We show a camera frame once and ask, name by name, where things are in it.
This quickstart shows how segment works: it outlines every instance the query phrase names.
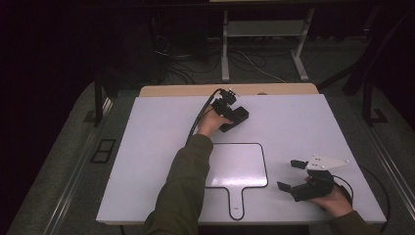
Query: gray carpet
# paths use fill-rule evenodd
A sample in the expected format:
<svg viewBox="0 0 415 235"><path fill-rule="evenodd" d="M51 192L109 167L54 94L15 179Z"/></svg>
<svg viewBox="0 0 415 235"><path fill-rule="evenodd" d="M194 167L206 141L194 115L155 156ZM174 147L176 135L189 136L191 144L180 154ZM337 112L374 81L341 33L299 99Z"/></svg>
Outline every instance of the gray carpet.
<svg viewBox="0 0 415 235"><path fill-rule="evenodd" d="M246 42L234 42L231 44L230 63L231 83L269 83L278 82L275 77L267 76L256 71L244 57L237 51L243 51L262 70L283 78L288 82L299 82L294 64L289 53L294 48L295 42L277 39L266 47L257 44L248 47ZM354 63L362 54L366 43L360 38L350 38L345 42L321 39L307 42L302 54L310 82L317 84L331 75L341 71ZM215 54L207 61L182 60L181 65L174 65L192 75L196 83L220 83L220 65L216 67L219 55ZM388 189L391 197L391 220L385 234L408 234L415 231L415 222L410 216L405 204L388 174L381 164L378 149L372 143L366 124L360 116L361 94L355 97L346 97L342 93L342 87L346 80L343 79L322 90L329 105L339 123L339 126L351 148L355 158L366 166ZM177 76L168 75L163 84L184 84L185 81ZM69 116L67 124L57 139L42 171L38 175L32 189L27 195L24 204L17 215L9 234L42 234L46 228L46 234L121 234L118 226L108 226L95 221L100 202L104 194L109 175L116 157L117 148L122 138L126 122L137 92L121 92L117 99L112 99L113 106L105 117L105 121L94 128L93 123L84 122L88 112L94 109L93 86L86 87L85 92L79 97ZM382 92L375 90L374 108L381 109L389 120L388 123L378 123L372 127L388 152L392 155L402 175L410 187L415 188L412 177L415 168L415 134L405 123L399 113L391 106ZM94 143L85 146L90 140L91 133ZM101 139L115 139L115 148L107 164L91 164L89 159L96 150ZM62 220L57 227L47 226L53 216L60 197L72 176L73 171L82 156L87 160L78 177L78 184L74 188L72 197L68 197L67 211L62 210ZM386 196L372 175L363 171L384 213L388 207ZM140 234L139 226L125 226L125 233ZM331 234L327 225L310 226L310 234Z"/></svg>

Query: wooden table edge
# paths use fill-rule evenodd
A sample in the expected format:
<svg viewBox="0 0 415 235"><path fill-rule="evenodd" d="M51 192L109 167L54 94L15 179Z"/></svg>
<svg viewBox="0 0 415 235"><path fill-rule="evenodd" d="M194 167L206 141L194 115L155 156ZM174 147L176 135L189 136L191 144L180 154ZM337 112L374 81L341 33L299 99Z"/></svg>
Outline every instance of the wooden table edge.
<svg viewBox="0 0 415 235"><path fill-rule="evenodd" d="M256 84L206 84L206 85L157 85L144 86L140 97L208 96L217 88L232 88L239 95L299 95L319 94L312 83L256 83Z"/></svg>

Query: table leg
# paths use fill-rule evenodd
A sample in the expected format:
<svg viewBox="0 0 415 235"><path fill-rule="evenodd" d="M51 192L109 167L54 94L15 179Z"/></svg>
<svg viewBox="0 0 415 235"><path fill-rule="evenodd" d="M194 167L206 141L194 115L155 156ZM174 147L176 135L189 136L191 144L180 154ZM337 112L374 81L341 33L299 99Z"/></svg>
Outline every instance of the table leg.
<svg viewBox="0 0 415 235"><path fill-rule="evenodd" d="M308 81L308 75L300 59L300 54L301 54L302 46L304 45L304 42L305 42L305 38L307 37L307 34L308 34L308 29L311 25L311 19L312 19L313 14L314 14L314 8L309 9L307 12L307 16L305 17L304 24L302 25L301 32L300 32L299 45L297 46L297 49L293 51L293 53L291 54L293 57L294 64L296 65L297 72L299 73L300 79L302 81Z"/></svg>
<svg viewBox="0 0 415 235"><path fill-rule="evenodd" d="M222 38L222 81L229 83L229 65L228 65L228 11L223 13L223 38Z"/></svg>

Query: olive green sleeve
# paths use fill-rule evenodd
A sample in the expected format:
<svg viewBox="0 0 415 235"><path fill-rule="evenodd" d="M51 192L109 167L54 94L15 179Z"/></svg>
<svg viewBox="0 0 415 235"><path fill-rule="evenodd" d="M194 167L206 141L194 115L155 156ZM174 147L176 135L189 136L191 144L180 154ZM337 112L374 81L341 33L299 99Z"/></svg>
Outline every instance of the olive green sleeve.
<svg viewBox="0 0 415 235"><path fill-rule="evenodd" d="M197 134L177 152L144 234L198 234L212 149L210 139Z"/></svg>
<svg viewBox="0 0 415 235"><path fill-rule="evenodd" d="M334 234L342 235L372 235L381 234L368 225L357 211L350 212L346 215L333 218L330 227Z"/></svg>

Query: black cable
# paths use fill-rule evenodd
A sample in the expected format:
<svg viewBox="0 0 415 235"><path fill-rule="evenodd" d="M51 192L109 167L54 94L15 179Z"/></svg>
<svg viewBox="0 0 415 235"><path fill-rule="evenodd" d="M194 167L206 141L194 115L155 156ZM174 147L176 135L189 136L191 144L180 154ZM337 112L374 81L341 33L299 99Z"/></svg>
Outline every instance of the black cable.
<svg viewBox="0 0 415 235"><path fill-rule="evenodd" d="M213 109L208 110L207 112L205 112L202 116L201 119L204 118L205 115L207 115L210 111L212 111Z"/></svg>
<svg viewBox="0 0 415 235"><path fill-rule="evenodd" d="M217 51L217 52L214 52L212 54L208 54L207 57L219 55L221 53L222 53L221 51ZM171 56L171 59L174 59L175 61L180 61L180 62L193 62L193 61L198 61L201 58L195 57L193 55L189 55L189 56L186 56L186 57L183 56L183 55L182 56L178 55L178 56Z"/></svg>
<svg viewBox="0 0 415 235"><path fill-rule="evenodd" d="M204 82L204 83L202 83L202 84L221 84L222 82L217 82L217 81L207 81L207 82Z"/></svg>
<svg viewBox="0 0 415 235"><path fill-rule="evenodd" d="M230 61L235 68L237 68L237 69L239 69L241 71L256 71L256 69L247 70L247 69L243 69L242 67L239 67L238 65L236 65L236 63L234 62L234 60L235 60L235 58L233 56L228 55L228 61Z"/></svg>
<svg viewBox="0 0 415 235"><path fill-rule="evenodd" d="M275 55L260 55L258 53L255 53L257 56L265 58L265 57L282 57L282 56L287 56L287 55L291 55L291 51L290 52L286 52L286 53L281 53L281 54L275 54Z"/></svg>
<svg viewBox="0 0 415 235"><path fill-rule="evenodd" d="M173 84L173 74L172 73L168 73L166 75L166 77L167 77L168 81L170 82L170 85L172 85Z"/></svg>
<svg viewBox="0 0 415 235"><path fill-rule="evenodd" d="M368 168L366 168L365 166L358 164L360 168L364 169L366 172L368 172L370 175L372 175L372 177L378 182L378 184L381 186L382 190L385 193L385 197L387 200L387 215L386 215L386 219L387 221L384 223L384 225L382 225L382 228L379 230L379 232L383 233L385 232L385 230L388 227L389 221L391 219L391 197L388 193L388 190L386 189L385 185L382 184L382 181L372 172L370 171Z"/></svg>
<svg viewBox="0 0 415 235"><path fill-rule="evenodd" d="M175 70L168 70L168 71L175 74L175 75L177 75L179 78L181 78L185 82L186 85L189 84L186 77L184 77L182 74L178 73Z"/></svg>
<svg viewBox="0 0 415 235"><path fill-rule="evenodd" d="M121 235L125 235L124 226L120 225L119 229L121 230Z"/></svg>
<svg viewBox="0 0 415 235"><path fill-rule="evenodd" d="M348 188L350 189L350 193L351 193L351 201L353 202L353 198L354 198L354 192L353 192L353 188L351 187L351 185L345 181L343 178L338 177L337 175L333 175L333 177L340 179L342 182L344 182L345 184L347 184Z"/></svg>
<svg viewBox="0 0 415 235"><path fill-rule="evenodd" d="M261 50L261 49L263 49L263 48L265 48L268 44L269 44L269 42L270 41L272 41L272 37L267 37L267 36L263 36L263 37L260 37L260 40L265 40L265 43L262 43L262 45L259 45L258 47L253 47L253 46L251 46L251 45L247 45L247 48L252 52L253 50Z"/></svg>
<svg viewBox="0 0 415 235"><path fill-rule="evenodd" d="M246 65L250 65L250 66L252 66L252 64L251 63L248 63L248 62L246 62L246 59L247 58L245 58L243 55L246 55L247 56L247 54L245 54L245 53L241 53L241 51L231 51L231 50L229 50L229 52L228 52L228 57L229 57L229 54L231 54L231 53L235 53L235 54L237 54L237 55L239 55L239 56L241 56L244 60L242 61L242 60L239 60L239 59L236 59L236 58L234 58L234 60L235 61L237 61L237 62L239 62L239 63L241 63L241 64L246 64ZM259 57L259 58L261 58L262 59L262 61L263 61L263 63L261 64L261 65L258 65L257 63L255 63L253 60L251 60L253 63L254 63L254 65L256 66L256 67L258 67L258 68L263 68L263 67L265 67L266 66L266 60L262 57L262 56L259 56L259 55L256 55L256 54L249 54L250 56L253 56L253 57Z"/></svg>
<svg viewBox="0 0 415 235"><path fill-rule="evenodd" d="M187 143L189 142L190 137L192 137L193 133L195 132L195 129L196 129L196 126L197 126L197 125L198 125L198 123L199 123L199 120L201 120L202 116L204 115L204 111L205 111L205 109L208 107L208 105L210 104L210 102L213 100L214 95L215 95L218 91L220 91L220 90L223 90L223 89L221 89L221 88L216 89L216 90L213 92L213 94L211 94L211 95L209 96L209 98L208 98L208 99L207 99L207 101L205 102L204 106L202 107L201 111L200 111L200 112L199 112L199 114L196 116L195 122L193 123L192 128L191 128L191 129L190 129L190 131L189 131L189 135L187 136L186 145L187 145Z"/></svg>
<svg viewBox="0 0 415 235"><path fill-rule="evenodd" d="M177 66L183 67L186 70L191 71L193 73L208 73L208 72L214 71L219 66L219 64L220 64L219 62L220 62L220 57L217 58L217 60L214 63L214 66L212 68L208 69L208 70L192 70L190 67L185 66L183 64L180 64L178 62L176 62L174 64L177 65Z"/></svg>
<svg viewBox="0 0 415 235"><path fill-rule="evenodd" d="M168 49L170 49L170 43L168 42L168 39L165 38L165 37L163 37L163 36L160 36L160 35L157 35L156 36L156 39L158 39L158 38L159 39L162 39L162 41L164 41L165 45L162 45L162 46L165 47L165 49L164 50L160 50L162 48L158 48L156 51L159 51L159 52L162 52L162 53L167 53L168 52Z"/></svg>
<svg viewBox="0 0 415 235"><path fill-rule="evenodd" d="M189 80L192 82L192 84L195 84L195 80L193 80L192 76L190 76L190 75L189 75L188 73L186 73L185 71L180 70L180 69L175 68L175 67L170 67L170 69L171 69L171 70L174 70L175 72L181 72L181 74L183 74L185 77L187 77L187 79L189 79Z"/></svg>

